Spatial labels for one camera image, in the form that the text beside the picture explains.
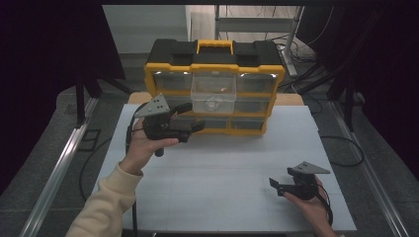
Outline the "black stand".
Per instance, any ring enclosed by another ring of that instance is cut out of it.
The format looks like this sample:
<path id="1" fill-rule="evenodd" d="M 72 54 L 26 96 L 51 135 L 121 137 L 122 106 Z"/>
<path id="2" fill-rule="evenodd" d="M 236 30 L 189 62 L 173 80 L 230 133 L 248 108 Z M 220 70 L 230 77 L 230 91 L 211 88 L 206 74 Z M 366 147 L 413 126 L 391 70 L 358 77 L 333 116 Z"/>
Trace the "black stand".
<path id="1" fill-rule="evenodd" d="M 342 95 L 345 95 L 344 123 L 350 131 L 354 131 L 353 107 L 355 105 L 355 79 L 351 75 L 338 76 L 327 92 L 327 98 L 330 101 L 337 101 Z"/>
<path id="2" fill-rule="evenodd" d="M 128 86 L 119 82 L 117 79 L 104 78 L 104 81 L 118 90 L 130 95 L 133 90 Z M 98 79 L 78 78 L 75 85 L 76 90 L 76 112 L 77 112 L 77 126 L 80 127 L 86 120 L 85 110 L 85 96 L 84 91 L 87 91 L 92 99 L 99 99 L 103 93 Z"/>

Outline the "person's right hand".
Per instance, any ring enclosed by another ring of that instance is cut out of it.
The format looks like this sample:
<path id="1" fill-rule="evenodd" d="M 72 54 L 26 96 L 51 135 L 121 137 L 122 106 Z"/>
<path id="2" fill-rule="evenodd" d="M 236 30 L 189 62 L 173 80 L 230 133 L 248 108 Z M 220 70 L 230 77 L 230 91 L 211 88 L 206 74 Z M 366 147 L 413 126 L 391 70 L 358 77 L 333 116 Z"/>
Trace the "person's right hand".
<path id="1" fill-rule="evenodd" d="M 326 207 L 318 197 L 310 200 L 302 200 L 290 193 L 284 193 L 284 197 L 300 208 L 305 219 L 318 236 L 326 236 L 329 232 L 333 232 L 328 222 Z"/>

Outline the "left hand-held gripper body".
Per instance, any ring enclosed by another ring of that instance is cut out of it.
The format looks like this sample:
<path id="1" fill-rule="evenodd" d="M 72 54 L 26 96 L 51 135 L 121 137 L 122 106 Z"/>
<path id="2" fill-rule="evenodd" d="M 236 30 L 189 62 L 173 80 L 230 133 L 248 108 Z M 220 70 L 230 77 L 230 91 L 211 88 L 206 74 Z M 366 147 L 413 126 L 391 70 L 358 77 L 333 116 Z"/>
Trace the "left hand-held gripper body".
<path id="1" fill-rule="evenodd" d="M 134 124 L 139 119 L 143 119 L 142 129 L 148 139 L 177 138 L 179 140 L 180 131 L 172 127 L 174 122 L 172 121 L 171 108 L 161 94 L 141 105 L 135 111 L 133 115 Z M 164 148 L 158 149 L 153 154 L 162 156 Z"/>

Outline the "yellow black organizer cabinet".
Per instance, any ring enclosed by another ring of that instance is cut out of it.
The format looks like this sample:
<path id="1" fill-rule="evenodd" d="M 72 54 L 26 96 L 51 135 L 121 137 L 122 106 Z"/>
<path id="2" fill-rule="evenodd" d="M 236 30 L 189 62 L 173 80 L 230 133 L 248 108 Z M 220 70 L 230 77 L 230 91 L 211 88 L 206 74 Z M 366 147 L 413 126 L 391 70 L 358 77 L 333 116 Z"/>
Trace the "yellow black organizer cabinet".
<path id="1" fill-rule="evenodd" d="M 278 79 L 274 85 L 265 122 L 260 130 L 207 129 L 206 125 L 203 129 L 204 133 L 231 135 L 259 135 L 266 132 L 267 121 L 272 114 L 273 106 L 277 100 L 278 86 L 283 81 L 286 73 L 285 66 L 273 42 L 264 40 L 236 42 L 234 40 L 220 39 L 197 39 L 194 41 L 158 39 L 154 43 L 144 66 L 144 82 L 147 92 L 151 96 L 161 94 L 157 91 L 152 78 L 154 71 L 227 71 L 233 73 L 276 74 Z M 182 115 L 174 115 L 173 122 L 175 124 L 181 124 L 185 121 L 194 122 L 183 119 Z"/>

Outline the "aluminium floor rail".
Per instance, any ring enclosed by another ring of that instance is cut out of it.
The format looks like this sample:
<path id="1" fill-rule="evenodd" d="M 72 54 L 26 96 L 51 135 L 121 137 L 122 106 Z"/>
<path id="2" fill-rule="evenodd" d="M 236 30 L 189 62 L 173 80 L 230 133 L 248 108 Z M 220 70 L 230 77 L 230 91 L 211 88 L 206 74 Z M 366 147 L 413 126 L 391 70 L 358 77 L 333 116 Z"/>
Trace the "aluminium floor rail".
<path id="1" fill-rule="evenodd" d="M 84 109 L 84 120 L 72 130 L 19 237 L 37 237 L 98 102 L 99 100 L 94 98 L 88 100 Z"/>
<path id="2" fill-rule="evenodd" d="M 340 109 L 339 105 L 336 102 L 327 102 L 327 106 L 332 111 L 333 116 L 337 120 L 344 136 L 358 145 L 358 148 L 354 148 L 353 153 L 361 161 L 359 167 L 364 174 L 367 184 L 372 190 L 377 204 L 380 207 L 393 236 L 412 237 L 412 235 L 407 230 L 406 225 L 404 224 L 404 221 L 402 220 L 395 204 L 379 180 L 376 171 L 369 161 L 368 156 L 363 151 L 362 145 L 357 135 L 353 131 L 350 131 L 347 125 L 344 123 L 344 113 Z"/>

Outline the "person's left hand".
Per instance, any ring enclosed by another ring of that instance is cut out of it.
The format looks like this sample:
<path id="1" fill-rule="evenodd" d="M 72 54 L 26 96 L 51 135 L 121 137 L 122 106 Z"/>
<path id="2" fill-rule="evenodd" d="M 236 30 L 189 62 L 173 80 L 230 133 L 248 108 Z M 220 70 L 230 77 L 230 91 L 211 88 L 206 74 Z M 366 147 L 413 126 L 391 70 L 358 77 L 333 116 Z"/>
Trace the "person's left hand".
<path id="1" fill-rule="evenodd" d="M 131 140 L 126 157 L 119 163 L 120 168 L 129 174 L 140 176 L 142 169 L 155 151 L 179 143 L 177 138 L 150 140 L 142 129 L 143 119 L 140 118 L 133 127 Z"/>

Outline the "clear plastic drawer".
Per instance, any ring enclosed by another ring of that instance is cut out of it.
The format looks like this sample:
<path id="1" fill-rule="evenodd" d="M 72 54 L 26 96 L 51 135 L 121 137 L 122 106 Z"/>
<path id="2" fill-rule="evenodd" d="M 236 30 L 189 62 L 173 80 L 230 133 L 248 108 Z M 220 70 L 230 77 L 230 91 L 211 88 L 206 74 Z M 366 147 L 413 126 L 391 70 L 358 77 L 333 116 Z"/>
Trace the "clear plastic drawer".
<path id="1" fill-rule="evenodd" d="M 235 73 L 227 71 L 204 71 L 193 74 L 191 100 L 197 114 L 232 114 L 236 101 Z M 219 102 L 216 111 L 206 110 L 207 101 Z"/>

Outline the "dark curtain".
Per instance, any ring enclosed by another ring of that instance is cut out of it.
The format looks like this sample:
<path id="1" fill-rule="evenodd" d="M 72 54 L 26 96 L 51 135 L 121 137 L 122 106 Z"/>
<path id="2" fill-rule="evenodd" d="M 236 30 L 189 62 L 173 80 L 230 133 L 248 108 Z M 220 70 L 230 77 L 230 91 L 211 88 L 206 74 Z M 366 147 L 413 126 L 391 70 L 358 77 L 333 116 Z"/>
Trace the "dark curtain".
<path id="1" fill-rule="evenodd" d="M 419 180 L 419 0 L 353 0 L 354 6 L 306 6 L 296 37 L 333 70 L 379 10 L 377 23 L 349 72 L 363 112 Z"/>
<path id="2" fill-rule="evenodd" d="M 101 0 L 0 0 L 0 195 L 32 152 L 62 91 L 125 73 Z"/>

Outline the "grey metal frame stand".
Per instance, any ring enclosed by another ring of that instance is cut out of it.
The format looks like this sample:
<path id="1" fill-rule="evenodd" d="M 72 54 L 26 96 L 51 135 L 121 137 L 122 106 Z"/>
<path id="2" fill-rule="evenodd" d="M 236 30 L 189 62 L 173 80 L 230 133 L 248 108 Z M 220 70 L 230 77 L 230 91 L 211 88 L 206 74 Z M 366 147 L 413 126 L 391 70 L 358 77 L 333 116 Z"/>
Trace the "grey metal frame stand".
<path id="1" fill-rule="evenodd" d="M 297 6 L 292 18 L 259 18 L 259 17 L 222 17 L 221 7 L 214 6 L 214 38 L 220 33 L 278 33 L 287 34 L 287 41 L 280 47 L 283 63 L 291 77 L 296 77 L 297 72 L 293 65 L 292 44 L 303 10 Z"/>

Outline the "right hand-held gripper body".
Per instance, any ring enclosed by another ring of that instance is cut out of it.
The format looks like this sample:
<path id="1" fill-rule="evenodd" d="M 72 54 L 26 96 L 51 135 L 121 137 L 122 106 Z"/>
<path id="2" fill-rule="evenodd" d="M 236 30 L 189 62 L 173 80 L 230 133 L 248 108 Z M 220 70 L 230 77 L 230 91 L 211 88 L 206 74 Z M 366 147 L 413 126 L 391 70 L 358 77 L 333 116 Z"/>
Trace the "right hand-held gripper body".
<path id="1" fill-rule="evenodd" d="M 288 174 L 293 177 L 290 193 L 303 200 L 314 198 L 318 194 L 316 174 L 329 174 L 330 171 L 306 161 L 288 168 Z"/>

